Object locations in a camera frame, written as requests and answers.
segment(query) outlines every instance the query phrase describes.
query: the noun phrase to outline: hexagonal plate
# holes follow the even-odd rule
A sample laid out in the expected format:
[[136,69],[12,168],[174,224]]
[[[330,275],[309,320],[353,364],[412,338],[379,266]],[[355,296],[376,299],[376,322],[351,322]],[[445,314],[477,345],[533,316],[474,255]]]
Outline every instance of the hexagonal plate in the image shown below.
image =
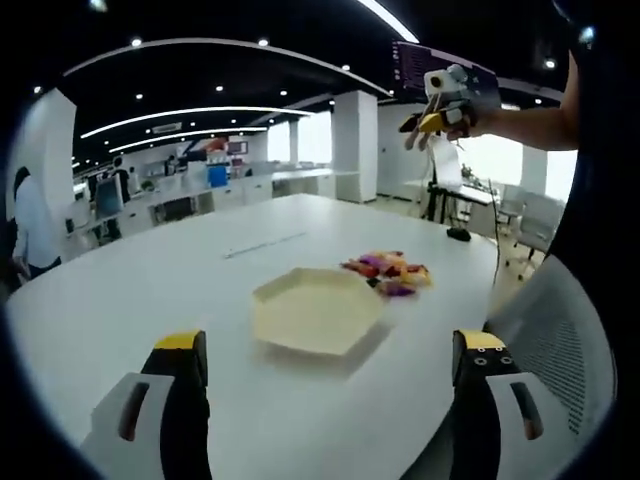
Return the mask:
[[253,292],[255,338],[343,355],[382,315],[384,302],[351,272],[294,268]]

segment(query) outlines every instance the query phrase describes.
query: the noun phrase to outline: blue container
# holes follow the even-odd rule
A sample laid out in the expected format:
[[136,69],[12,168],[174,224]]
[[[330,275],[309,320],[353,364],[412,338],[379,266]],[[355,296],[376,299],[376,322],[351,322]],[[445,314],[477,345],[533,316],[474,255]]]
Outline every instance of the blue container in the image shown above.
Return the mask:
[[212,188],[224,187],[227,185],[227,169],[225,167],[209,167],[207,179]]

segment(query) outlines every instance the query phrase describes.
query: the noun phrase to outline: white round table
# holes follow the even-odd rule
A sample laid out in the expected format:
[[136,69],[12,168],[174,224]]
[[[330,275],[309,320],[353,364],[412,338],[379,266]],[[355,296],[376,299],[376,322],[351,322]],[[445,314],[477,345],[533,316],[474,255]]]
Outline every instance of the white round table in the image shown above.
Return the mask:
[[[434,286],[391,300],[367,341],[341,359],[252,339],[256,287],[371,250],[404,251]],[[441,225],[297,195],[90,252],[25,285],[8,313],[35,391],[74,445],[92,409],[140,371],[157,340],[199,327],[214,478],[395,480],[451,406],[452,332],[482,327],[495,266],[484,238],[460,243]]]

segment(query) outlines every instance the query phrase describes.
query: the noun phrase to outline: ceiling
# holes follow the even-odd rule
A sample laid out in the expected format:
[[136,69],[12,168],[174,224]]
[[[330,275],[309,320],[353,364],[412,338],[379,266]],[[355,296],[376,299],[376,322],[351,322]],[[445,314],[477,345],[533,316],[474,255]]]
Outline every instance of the ceiling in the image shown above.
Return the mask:
[[[106,12],[89,1],[41,2],[31,15],[30,46],[21,71],[43,91],[60,88],[77,106],[74,155],[110,161],[109,149],[149,138],[146,129],[175,121],[184,131],[256,124],[256,112],[208,112],[136,122],[81,139],[80,135],[141,115],[216,106],[287,107],[323,95],[301,108],[329,108],[333,95],[355,88],[381,91],[314,63],[259,48],[183,43],[129,49],[67,76],[64,72],[140,37],[143,42],[217,38],[255,42],[297,52],[340,67],[382,87],[392,83],[391,42],[400,36],[358,0],[104,0]],[[562,90],[567,42],[551,0],[378,0],[420,43],[468,58],[499,77]],[[542,68],[554,57],[558,68]],[[216,86],[224,86],[222,92]],[[533,96],[502,92],[503,101],[533,106]],[[263,122],[258,126],[267,126]],[[148,148],[148,145],[137,147]],[[76,173],[85,168],[85,163]]]

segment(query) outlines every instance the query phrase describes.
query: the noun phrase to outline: gray chair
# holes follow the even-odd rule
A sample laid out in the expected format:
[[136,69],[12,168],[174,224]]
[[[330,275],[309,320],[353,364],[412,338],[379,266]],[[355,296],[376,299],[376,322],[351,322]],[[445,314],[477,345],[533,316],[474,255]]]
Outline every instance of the gray chair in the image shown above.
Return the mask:
[[560,399],[577,446],[588,442],[615,399],[615,364],[595,307],[562,262],[549,256],[485,330]]
[[514,246],[529,247],[529,255],[509,258],[505,262],[507,266],[514,262],[523,264],[518,280],[524,279],[527,268],[535,268],[532,258],[536,251],[546,253],[549,250],[563,213],[564,206],[557,200],[536,193],[525,194],[522,216],[514,225]]
[[507,225],[511,226],[511,220],[522,215],[524,210],[525,191],[517,185],[504,185],[501,192],[501,201],[498,214],[507,217]]

